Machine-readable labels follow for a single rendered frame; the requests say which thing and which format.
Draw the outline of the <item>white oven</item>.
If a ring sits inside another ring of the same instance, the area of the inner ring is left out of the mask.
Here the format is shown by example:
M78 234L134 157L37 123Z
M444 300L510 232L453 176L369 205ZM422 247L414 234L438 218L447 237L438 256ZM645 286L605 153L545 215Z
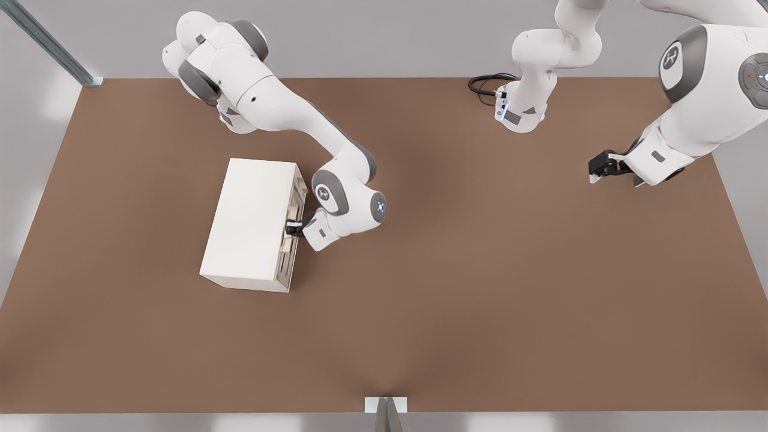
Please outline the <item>white oven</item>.
M199 274L220 286L287 293L307 186L293 162L231 158Z

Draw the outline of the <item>silver frame post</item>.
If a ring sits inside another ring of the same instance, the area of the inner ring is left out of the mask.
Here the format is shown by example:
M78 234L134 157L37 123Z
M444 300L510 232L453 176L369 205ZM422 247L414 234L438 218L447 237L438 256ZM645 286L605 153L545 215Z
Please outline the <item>silver frame post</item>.
M408 412L407 397L365 397L365 413L375 413L374 432L403 432L401 413Z
M77 61L60 42L18 0L0 0L0 10L24 30L58 65L83 87L104 84L104 77L95 77Z

